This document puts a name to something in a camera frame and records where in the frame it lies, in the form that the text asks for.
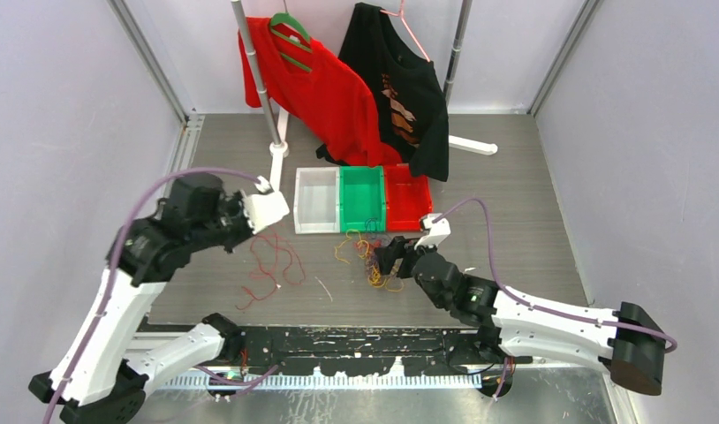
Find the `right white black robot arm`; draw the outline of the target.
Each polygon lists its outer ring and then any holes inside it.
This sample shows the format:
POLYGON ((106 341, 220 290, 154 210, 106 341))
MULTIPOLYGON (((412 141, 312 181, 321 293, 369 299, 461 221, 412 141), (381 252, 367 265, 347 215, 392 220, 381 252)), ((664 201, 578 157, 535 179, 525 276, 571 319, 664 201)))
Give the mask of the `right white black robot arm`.
POLYGON ((606 372, 639 394, 662 393, 667 342, 639 305, 592 308, 537 298, 466 274, 414 238, 397 236, 373 256, 381 275, 413 279, 436 308, 475 328, 475 350, 486 362, 543 357, 606 372))

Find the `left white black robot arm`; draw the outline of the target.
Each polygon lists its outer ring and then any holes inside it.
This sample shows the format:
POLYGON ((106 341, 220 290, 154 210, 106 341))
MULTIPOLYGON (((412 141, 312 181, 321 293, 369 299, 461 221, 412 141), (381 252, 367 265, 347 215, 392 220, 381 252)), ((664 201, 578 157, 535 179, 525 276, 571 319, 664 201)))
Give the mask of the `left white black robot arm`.
POLYGON ((225 174, 224 168, 176 171, 135 202, 70 349, 29 383, 47 405, 45 422, 58 416, 65 423, 126 423, 150 394, 189 368, 242 357, 244 333, 221 314, 149 352, 126 351, 152 304, 195 253, 213 247, 232 252, 289 213, 267 179, 254 178, 254 193, 227 193, 225 174))

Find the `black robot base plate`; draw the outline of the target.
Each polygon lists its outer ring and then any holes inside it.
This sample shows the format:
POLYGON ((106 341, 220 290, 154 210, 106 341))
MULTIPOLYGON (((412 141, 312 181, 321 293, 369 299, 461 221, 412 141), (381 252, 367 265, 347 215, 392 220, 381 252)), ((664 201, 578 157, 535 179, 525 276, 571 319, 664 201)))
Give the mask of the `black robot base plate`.
POLYGON ((404 376, 462 375, 503 364, 481 349, 475 329, 250 326, 243 332, 236 356, 203 364, 242 367, 253 374, 273 366, 279 375, 317 370, 329 377, 387 375, 397 362, 404 376))

